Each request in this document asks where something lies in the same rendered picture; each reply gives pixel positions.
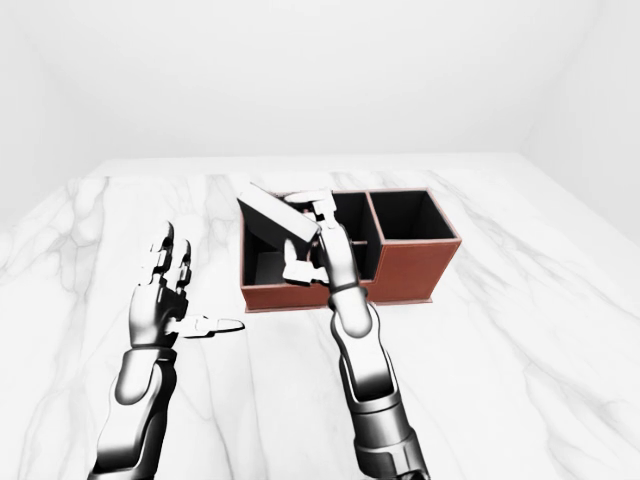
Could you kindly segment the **silver robot left hand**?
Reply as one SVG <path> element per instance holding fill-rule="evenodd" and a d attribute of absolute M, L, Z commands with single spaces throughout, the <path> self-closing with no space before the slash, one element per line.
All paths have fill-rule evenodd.
<path fill-rule="evenodd" d="M 142 263 L 141 279 L 130 304 L 132 347 L 171 348 L 179 337 L 210 338 L 245 329 L 239 320 L 187 313 L 191 260 L 190 242 L 177 240 L 173 225 L 162 222 Z"/>

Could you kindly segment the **silver robot right hand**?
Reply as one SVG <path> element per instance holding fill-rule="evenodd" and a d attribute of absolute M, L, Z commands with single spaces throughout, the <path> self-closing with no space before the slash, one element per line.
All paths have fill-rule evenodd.
<path fill-rule="evenodd" d="M 329 189 L 289 194 L 284 197 L 288 204 L 310 204 L 319 225 L 319 244 L 323 267 L 314 267 L 310 261 L 298 259 L 294 243 L 284 242 L 283 278 L 290 283 L 309 285 L 320 282 L 327 285 L 331 292 L 341 288 L 359 285 L 350 239 L 344 227 L 335 218 L 337 210 L 334 197 Z"/>

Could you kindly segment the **red-brown desk caddy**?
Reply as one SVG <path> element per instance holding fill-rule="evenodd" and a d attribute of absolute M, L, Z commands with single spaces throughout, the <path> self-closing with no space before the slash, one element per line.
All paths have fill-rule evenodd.
<path fill-rule="evenodd" d="M 336 191 L 336 220 L 351 239 L 368 298 L 376 304 L 428 302 L 461 238 L 426 189 Z M 322 308 L 327 287 L 288 283 L 286 229 L 268 218 L 276 201 L 261 189 L 238 197 L 242 212 L 241 290 L 250 311 Z"/>

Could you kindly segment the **dark grey book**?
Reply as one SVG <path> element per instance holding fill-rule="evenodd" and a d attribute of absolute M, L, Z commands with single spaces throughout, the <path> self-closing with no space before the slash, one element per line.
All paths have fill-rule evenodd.
<path fill-rule="evenodd" d="M 254 184 L 244 187 L 238 196 L 249 231 L 278 251 L 291 240 L 297 255 L 306 256 L 319 232 L 318 224 L 283 200 Z"/>

